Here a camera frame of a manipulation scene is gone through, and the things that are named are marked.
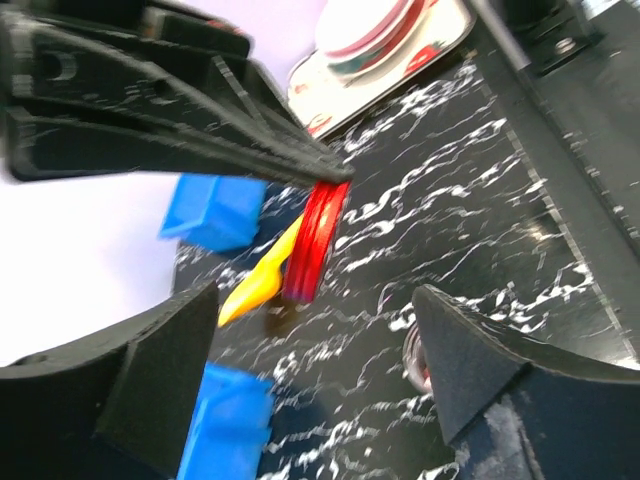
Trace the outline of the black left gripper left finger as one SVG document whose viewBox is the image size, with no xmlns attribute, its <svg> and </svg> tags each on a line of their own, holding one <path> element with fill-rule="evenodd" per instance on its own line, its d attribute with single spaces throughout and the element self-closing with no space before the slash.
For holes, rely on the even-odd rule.
<svg viewBox="0 0 640 480">
<path fill-rule="evenodd" d="M 176 478 L 217 313 L 200 282 L 2 368 L 2 478 Z"/>
</svg>

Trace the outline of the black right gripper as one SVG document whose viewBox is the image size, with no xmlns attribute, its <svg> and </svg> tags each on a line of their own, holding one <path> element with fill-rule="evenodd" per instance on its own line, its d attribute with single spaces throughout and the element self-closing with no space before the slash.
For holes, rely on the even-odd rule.
<svg viewBox="0 0 640 480">
<path fill-rule="evenodd" d="M 1 137 L 9 174 L 244 176 L 249 39 L 165 1 L 5 1 Z"/>
</svg>

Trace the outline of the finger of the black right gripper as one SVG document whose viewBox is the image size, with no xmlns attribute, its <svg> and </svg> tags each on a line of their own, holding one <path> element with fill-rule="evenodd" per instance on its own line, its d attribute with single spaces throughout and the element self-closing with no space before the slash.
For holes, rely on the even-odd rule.
<svg viewBox="0 0 640 480">
<path fill-rule="evenodd" d="M 344 184 L 354 170 L 284 105 L 268 72 L 236 55 L 155 54 L 163 136 L 155 172 L 252 176 L 310 187 Z M 178 102 L 172 107 L 168 103 Z"/>
</svg>

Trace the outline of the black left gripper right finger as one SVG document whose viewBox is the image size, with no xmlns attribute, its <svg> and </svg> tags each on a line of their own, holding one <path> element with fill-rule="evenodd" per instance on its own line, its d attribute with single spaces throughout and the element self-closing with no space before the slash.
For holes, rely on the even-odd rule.
<svg viewBox="0 0 640 480">
<path fill-rule="evenodd" d="M 412 303 L 459 478 L 638 478 L 638 371 L 466 312 L 432 286 Z"/>
</svg>

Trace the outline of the clear plastic jar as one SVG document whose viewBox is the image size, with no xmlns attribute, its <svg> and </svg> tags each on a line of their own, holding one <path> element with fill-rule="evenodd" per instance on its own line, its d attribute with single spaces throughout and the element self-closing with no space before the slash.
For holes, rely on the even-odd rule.
<svg viewBox="0 0 640 480">
<path fill-rule="evenodd" d="M 419 329 L 413 325 L 403 344 L 402 360 L 409 382 L 422 395 L 432 395 L 430 373 L 426 365 Z"/>
</svg>

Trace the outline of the red jar lid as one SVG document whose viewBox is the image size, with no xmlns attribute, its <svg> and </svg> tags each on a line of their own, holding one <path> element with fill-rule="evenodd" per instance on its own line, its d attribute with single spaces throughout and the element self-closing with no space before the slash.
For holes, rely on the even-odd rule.
<svg viewBox="0 0 640 480">
<path fill-rule="evenodd" d="M 319 182 L 313 188 L 287 262 L 282 289 L 285 298 L 301 304 L 315 298 L 349 188 L 349 182 Z"/>
</svg>

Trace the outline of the blue bin with star candies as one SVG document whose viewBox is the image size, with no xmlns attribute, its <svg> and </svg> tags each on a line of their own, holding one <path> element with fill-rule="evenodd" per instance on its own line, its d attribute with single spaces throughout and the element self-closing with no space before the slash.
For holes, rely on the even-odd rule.
<svg viewBox="0 0 640 480">
<path fill-rule="evenodd" d="M 274 382 L 205 365 L 178 480 L 253 480 L 271 437 Z"/>
</svg>

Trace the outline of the yellow plastic scoop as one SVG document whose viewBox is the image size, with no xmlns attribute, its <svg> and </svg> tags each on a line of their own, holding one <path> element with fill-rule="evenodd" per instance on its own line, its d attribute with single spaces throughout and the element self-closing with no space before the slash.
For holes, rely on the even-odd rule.
<svg viewBox="0 0 640 480">
<path fill-rule="evenodd" d="M 282 264 L 290 257 L 304 216 L 299 216 L 251 272 L 235 287 L 220 308 L 218 326 L 223 327 L 272 299 L 281 289 Z"/>
</svg>

